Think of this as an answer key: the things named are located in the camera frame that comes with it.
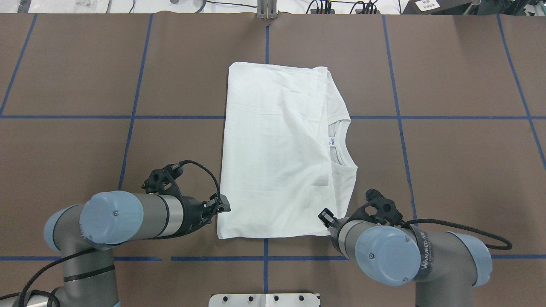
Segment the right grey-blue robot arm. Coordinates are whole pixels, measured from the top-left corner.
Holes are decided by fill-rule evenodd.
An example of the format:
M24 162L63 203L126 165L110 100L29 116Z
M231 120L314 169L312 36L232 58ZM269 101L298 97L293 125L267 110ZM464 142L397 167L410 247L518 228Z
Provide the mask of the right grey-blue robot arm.
M379 191L351 216L327 208L318 218L333 246L372 280L392 287L415 283L417 307L471 307L473 289L489 282L493 258L477 237L421 229Z

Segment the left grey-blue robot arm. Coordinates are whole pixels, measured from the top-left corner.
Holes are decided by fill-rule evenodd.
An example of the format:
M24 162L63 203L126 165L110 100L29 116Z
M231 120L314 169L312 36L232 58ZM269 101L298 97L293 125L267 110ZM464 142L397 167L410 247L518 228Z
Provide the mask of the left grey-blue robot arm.
M61 258L39 270L19 293L1 297L3 307L119 307L113 248L130 241L189 235L229 212L227 197L213 177L216 192L209 200L185 196L176 179L183 160L153 170L143 194L100 192L84 204L53 214L44 239Z

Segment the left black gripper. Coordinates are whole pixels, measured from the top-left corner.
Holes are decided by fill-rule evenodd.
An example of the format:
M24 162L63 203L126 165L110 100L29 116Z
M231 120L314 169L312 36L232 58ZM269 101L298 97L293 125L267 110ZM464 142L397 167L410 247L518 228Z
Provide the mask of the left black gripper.
M216 192L208 201L184 196L176 179L183 175L185 165L185 163L169 164L162 169L154 169L142 185L142 189L147 194L158 196L166 205L166 225L158 237L189 235L211 224L213 217L218 214L231 211L228 198L221 194L218 180L207 167L200 163L195 163L195 166L210 175Z

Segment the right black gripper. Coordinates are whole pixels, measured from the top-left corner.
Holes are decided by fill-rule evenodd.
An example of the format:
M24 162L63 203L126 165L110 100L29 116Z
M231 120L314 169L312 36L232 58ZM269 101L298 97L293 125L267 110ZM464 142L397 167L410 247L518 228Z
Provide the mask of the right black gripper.
M365 192L365 199L366 203L349 217L336 218L328 208L324 208L318 214L318 218L330 231L330 235L336 239L341 237L341 230L349 225L349 222L365 221L381 226L401 226L403 224L403 214L398 211L395 202L378 190L368 189Z

